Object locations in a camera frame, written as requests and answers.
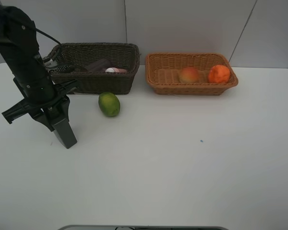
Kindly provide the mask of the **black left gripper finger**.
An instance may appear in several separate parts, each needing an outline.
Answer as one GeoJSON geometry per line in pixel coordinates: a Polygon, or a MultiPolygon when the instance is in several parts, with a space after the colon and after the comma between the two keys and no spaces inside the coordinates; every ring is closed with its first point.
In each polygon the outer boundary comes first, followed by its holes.
{"type": "Polygon", "coordinates": [[[45,127],[47,127],[50,130],[50,132],[54,131],[54,128],[50,124],[47,116],[45,115],[45,113],[42,109],[35,109],[35,110],[31,111],[30,116],[35,121],[37,121],[37,122],[43,124],[45,127]]]}
{"type": "Polygon", "coordinates": [[[70,105],[70,99],[68,96],[63,96],[55,105],[55,108],[57,110],[57,118],[60,118],[61,120],[69,120],[69,105],[70,105]]]}

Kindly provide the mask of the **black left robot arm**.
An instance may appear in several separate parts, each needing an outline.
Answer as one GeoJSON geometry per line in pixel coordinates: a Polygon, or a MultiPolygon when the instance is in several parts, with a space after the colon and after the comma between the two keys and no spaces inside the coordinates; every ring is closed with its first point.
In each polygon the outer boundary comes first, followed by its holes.
{"type": "Polygon", "coordinates": [[[54,84],[39,53],[35,23],[22,10],[0,4],[0,54],[14,75],[23,99],[2,113],[8,123],[29,114],[50,131],[71,130],[67,93],[77,87],[70,80],[54,84]]]}

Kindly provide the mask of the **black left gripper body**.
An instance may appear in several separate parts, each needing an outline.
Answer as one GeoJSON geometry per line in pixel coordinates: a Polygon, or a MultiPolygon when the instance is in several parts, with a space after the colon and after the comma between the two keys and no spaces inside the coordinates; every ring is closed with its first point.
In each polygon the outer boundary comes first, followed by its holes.
{"type": "Polygon", "coordinates": [[[15,119],[30,114],[35,109],[42,109],[47,116],[52,107],[65,95],[78,88],[77,80],[68,80],[63,83],[54,84],[50,74],[46,73],[37,80],[29,79],[30,75],[23,75],[13,72],[13,82],[24,97],[20,102],[13,105],[8,110],[2,112],[3,117],[8,123],[15,119]]]}

